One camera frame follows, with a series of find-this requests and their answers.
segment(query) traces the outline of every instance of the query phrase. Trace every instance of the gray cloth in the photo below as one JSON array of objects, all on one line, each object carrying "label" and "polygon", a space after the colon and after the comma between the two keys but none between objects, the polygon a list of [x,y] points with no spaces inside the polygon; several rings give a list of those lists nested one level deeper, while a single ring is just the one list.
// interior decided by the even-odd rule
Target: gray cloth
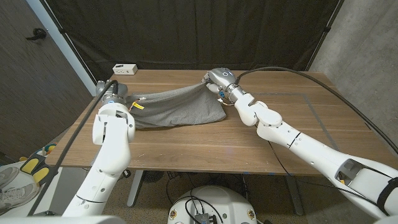
[{"label": "gray cloth", "polygon": [[205,124],[226,117],[217,101],[217,95],[205,84],[197,84],[162,93],[133,94],[126,98],[127,106],[145,97],[138,104],[143,110],[133,107],[130,113],[136,120],[136,128],[171,127],[186,124]]}]

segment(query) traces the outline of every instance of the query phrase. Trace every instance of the shoe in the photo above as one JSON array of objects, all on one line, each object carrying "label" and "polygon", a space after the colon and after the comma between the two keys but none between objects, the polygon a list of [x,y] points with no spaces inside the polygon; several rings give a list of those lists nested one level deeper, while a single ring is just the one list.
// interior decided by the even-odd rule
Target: shoe
[{"label": "shoe", "polygon": [[0,189],[9,184],[18,175],[19,169],[16,167],[8,167],[0,172]]},{"label": "shoe", "polygon": [[39,189],[36,183],[31,183],[25,187],[0,193],[0,210],[25,205],[37,195]]}]

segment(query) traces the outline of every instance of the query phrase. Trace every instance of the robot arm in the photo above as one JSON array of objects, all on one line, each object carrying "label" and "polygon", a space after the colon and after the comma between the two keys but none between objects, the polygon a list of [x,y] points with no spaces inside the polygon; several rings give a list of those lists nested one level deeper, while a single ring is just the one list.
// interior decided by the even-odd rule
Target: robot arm
[{"label": "robot arm", "polygon": [[114,185],[130,163],[129,142],[134,132],[134,118],[124,105],[123,97],[112,94],[110,89],[93,125],[93,142],[102,145],[101,149],[63,217],[102,214]]},{"label": "robot arm", "polygon": [[242,122],[253,126],[268,141],[290,149],[316,168],[336,187],[360,194],[370,201],[341,190],[341,193],[374,218],[398,215],[398,170],[369,159],[338,152],[283,122],[281,115],[246,93],[227,68],[210,70],[202,82],[212,92],[234,103]]}]

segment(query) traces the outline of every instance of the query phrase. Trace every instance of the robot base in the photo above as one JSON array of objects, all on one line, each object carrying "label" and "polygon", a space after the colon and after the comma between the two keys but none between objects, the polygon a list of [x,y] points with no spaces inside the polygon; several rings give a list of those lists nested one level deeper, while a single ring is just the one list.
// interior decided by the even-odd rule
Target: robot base
[{"label": "robot base", "polygon": [[[174,203],[172,208],[170,209],[168,216],[168,224],[189,224],[195,222],[190,218],[187,211],[185,210],[185,203],[188,200],[191,200],[191,191],[183,194],[177,202]],[[205,202],[201,202],[203,205],[203,209],[205,211],[205,215],[199,218],[207,217],[206,213],[208,213],[209,217],[216,218],[216,222],[212,223],[224,223],[224,224],[256,224],[256,213],[254,212],[253,206],[244,198],[242,195],[236,193],[235,191],[228,189],[226,187],[215,186],[215,185],[207,185],[202,187],[197,187],[192,190],[192,196],[194,198],[202,199],[209,204],[211,204],[215,209],[217,209],[218,213],[222,218],[222,222],[220,217],[216,213],[216,211],[206,204]],[[202,213],[202,207],[198,200],[195,200],[195,205],[197,206],[198,212]],[[187,203],[187,209],[190,214],[194,217],[196,213],[195,206],[193,205],[192,200]]]}]

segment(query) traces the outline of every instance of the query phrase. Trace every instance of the black curtain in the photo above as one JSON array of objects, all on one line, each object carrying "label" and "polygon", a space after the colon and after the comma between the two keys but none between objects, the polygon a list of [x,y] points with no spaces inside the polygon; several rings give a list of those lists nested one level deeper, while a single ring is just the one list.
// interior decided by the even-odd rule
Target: black curtain
[{"label": "black curtain", "polygon": [[338,0],[47,0],[94,76],[139,69],[305,70]]}]

